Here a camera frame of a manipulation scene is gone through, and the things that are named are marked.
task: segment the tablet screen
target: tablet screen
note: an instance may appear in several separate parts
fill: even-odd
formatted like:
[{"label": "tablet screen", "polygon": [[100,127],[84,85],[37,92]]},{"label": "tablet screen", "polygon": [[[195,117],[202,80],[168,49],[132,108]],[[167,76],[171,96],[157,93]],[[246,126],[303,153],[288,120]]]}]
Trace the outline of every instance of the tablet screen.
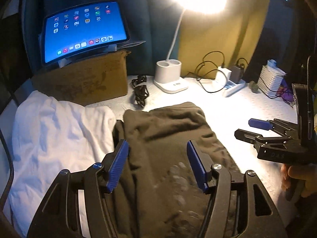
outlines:
[{"label": "tablet screen", "polygon": [[129,40],[116,1],[90,3],[56,13],[45,19],[44,31],[44,64]]}]

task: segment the brown cardboard box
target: brown cardboard box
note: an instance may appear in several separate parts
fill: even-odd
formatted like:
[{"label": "brown cardboard box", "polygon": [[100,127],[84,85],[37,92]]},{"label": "brown cardboard box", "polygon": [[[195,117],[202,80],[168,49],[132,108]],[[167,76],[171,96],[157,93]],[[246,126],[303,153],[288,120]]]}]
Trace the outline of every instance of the brown cardboard box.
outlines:
[{"label": "brown cardboard box", "polygon": [[128,91],[126,56],[119,50],[35,75],[35,89],[59,101],[82,106],[124,96]]}]

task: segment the blue screen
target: blue screen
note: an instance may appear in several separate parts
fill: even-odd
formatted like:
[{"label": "blue screen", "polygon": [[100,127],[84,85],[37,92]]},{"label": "blue screen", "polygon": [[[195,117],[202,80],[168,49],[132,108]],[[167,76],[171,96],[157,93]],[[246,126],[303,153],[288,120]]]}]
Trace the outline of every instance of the blue screen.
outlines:
[{"label": "blue screen", "polygon": [[117,2],[76,7],[47,19],[45,62],[89,47],[126,39],[127,34]]}]

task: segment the folded clothing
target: folded clothing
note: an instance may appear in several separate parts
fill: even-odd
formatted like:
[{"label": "folded clothing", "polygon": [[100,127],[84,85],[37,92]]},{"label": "folded clothing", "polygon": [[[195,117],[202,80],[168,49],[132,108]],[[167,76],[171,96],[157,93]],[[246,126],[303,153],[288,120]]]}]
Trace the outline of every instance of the folded clothing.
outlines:
[{"label": "folded clothing", "polygon": [[[23,235],[62,169],[86,170],[114,150],[115,123],[114,113],[106,106],[87,108],[59,102],[38,91],[18,107],[12,132],[15,175],[9,200]],[[86,215],[83,205],[80,215]],[[87,223],[81,224],[83,235],[90,237]]]},{"label": "folded clothing", "polygon": [[[127,110],[117,121],[114,141],[130,146],[119,184],[107,196],[118,237],[196,237],[209,196],[198,189],[186,155],[189,140],[231,171],[239,171],[192,103],[150,112]],[[227,237],[231,237],[235,197],[231,196]]]}]

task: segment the dark blue curtain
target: dark blue curtain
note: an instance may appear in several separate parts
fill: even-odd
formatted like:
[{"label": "dark blue curtain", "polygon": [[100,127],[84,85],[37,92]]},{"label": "dark blue curtain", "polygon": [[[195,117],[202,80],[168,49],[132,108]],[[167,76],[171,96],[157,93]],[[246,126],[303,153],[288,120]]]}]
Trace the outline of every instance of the dark blue curtain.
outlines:
[{"label": "dark blue curtain", "polygon": [[[45,16],[79,4],[101,0],[26,0],[25,43],[33,73],[41,69],[38,35]],[[129,48],[129,75],[155,74],[155,64],[164,60],[173,39],[182,8],[171,0],[119,0],[127,19],[131,39],[146,43]],[[178,45],[171,58],[177,58]]]}]

